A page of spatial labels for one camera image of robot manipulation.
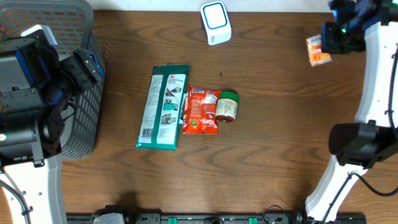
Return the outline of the green lid spice jar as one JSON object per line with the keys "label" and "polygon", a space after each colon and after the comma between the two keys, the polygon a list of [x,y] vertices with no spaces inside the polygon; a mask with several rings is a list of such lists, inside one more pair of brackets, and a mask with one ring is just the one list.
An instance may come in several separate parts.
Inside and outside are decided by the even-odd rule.
{"label": "green lid spice jar", "polygon": [[236,120],[239,95],[231,91],[223,91],[216,106],[216,119],[222,122],[233,122]]}

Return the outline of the green white package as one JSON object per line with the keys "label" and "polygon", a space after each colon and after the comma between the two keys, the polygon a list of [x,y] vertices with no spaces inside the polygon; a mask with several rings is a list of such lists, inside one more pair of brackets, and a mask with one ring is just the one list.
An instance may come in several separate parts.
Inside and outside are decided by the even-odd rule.
{"label": "green white package", "polygon": [[189,71],[189,65],[159,65],[153,68],[137,149],[176,149]]}

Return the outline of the red snack bag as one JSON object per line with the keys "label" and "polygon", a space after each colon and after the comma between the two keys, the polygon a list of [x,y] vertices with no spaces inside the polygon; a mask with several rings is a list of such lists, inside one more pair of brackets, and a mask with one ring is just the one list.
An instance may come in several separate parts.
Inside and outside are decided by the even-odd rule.
{"label": "red snack bag", "polygon": [[183,107],[184,134],[217,134],[216,106],[219,90],[190,85]]}

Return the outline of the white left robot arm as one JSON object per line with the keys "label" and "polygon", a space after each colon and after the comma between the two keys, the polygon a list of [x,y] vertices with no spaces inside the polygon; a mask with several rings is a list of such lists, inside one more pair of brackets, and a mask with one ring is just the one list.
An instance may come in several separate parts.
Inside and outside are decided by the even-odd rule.
{"label": "white left robot arm", "polygon": [[62,113],[104,80],[95,54],[65,58],[51,29],[34,25],[1,42],[1,188],[14,223],[66,223]]}

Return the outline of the small orange box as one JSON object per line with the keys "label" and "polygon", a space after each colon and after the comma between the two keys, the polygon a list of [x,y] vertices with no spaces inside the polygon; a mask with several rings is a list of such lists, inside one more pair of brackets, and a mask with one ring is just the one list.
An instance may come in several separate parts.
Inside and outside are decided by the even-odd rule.
{"label": "small orange box", "polygon": [[332,61],[329,53],[322,52],[321,35],[314,35],[306,39],[308,57],[311,66],[322,65]]}

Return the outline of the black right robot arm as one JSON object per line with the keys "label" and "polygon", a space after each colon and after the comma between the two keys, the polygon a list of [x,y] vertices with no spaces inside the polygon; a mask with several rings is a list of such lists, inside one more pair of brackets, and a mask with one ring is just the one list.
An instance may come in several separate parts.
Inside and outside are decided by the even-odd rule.
{"label": "black right robot arm", "polygon": [[365,52],[364,84],[354,121],[330,131],[330,160],[295,223],[353,221],[338,210],[358,180],[378,196],[397,194],[380,192],[363,177],[375,163],[397,154],[397,1],[332,0],[329,8],[335,20],[322,27],[321,51]]}

